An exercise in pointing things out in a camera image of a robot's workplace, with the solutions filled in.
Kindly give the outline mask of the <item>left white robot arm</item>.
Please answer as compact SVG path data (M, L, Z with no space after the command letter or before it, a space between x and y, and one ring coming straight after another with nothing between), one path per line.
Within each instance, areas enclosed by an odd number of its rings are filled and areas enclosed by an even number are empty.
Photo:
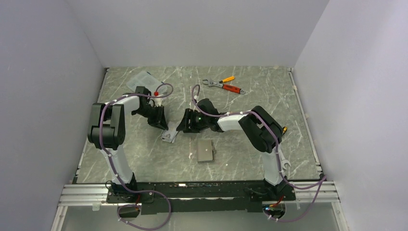
M134 93L91 107L88 141L103 154L113 177L112 190L126 202L134 201L140 192L124 150L126 116L140 115L151 127L167 130L162 99L169 95L170 92L161 94L159 90L151 92L138 86Z

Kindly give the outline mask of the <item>orange handled pliers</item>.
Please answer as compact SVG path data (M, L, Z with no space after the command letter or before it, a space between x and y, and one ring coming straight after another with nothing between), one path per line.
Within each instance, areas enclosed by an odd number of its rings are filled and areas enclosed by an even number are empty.
M222 80L219 80L219 81L213 81L213 80L211 80L211 79L203 79L202 82L203 82L203 84L207 85L208 87L219 87L219 88L222 88L223 85L224 85L226 82L230 82L230 81L232 81L232 80L234 80L234 79L235 79L235 76L230 76L230 77L227 77L227 78L222 79Z

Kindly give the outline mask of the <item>clear plastic organizer box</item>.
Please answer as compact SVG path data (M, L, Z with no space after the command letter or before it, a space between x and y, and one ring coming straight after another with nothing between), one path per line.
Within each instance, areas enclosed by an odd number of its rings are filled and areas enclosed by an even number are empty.
M157 88L162 84L161 81L152 76L149 72L141 71L138 74L130 78L126 83L126 86L132 91L136 91L136 87L145 87L152 94L157 90Z

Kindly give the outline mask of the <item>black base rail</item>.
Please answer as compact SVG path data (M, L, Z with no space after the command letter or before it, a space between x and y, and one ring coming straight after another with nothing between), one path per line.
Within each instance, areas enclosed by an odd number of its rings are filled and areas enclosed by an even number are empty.
M264 180L139 182L137 195L108 188L106 203L141 206L141 214L176 212L261 212L263 206L296 199L294 188Z

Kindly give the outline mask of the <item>red adjustable wrench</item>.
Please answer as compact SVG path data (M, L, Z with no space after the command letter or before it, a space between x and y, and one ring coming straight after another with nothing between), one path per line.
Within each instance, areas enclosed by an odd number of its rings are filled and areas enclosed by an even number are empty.
M228 85L228 84L210 82L210 83L208 84L208 86L209 86L209 87L222 88L222 89L224 89L224 90L227 90L227 91L230 91L230 92L234 92L234 93L237 93L237 94L245 94L245 93L246 93L245 90L243 90L243 89L241 89L241 88L238 88L238 87L235 87L235 86L232 86L232 85Z

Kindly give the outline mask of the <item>silver credit cards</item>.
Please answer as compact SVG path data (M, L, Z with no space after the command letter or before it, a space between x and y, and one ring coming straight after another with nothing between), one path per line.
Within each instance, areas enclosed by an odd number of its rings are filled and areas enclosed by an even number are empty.
M173 121L170 121L168 123L168 129L164 130L162 133L162 141L168 142L168 143L174 143L176 140L176 136L178 134L177 131L177 124Z

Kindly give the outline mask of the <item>grey card holder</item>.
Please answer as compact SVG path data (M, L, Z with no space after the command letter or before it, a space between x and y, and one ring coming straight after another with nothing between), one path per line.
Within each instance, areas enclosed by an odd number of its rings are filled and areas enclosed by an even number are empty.
M197 162L206 163L214 161L214 148L212 140L198 140Z

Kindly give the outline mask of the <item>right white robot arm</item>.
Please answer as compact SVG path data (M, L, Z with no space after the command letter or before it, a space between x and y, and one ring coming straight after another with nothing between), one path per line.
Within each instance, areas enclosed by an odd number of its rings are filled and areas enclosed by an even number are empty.
M265 193L271 200L283 195L284 170L290 162L284 158L281 142L287 128L282 127L261 106L252 110L230 113L219 112L208 99L194 100L194 109L186 109L177 131L199 133L205 129L214 132L243 131L250 143L262 154Z

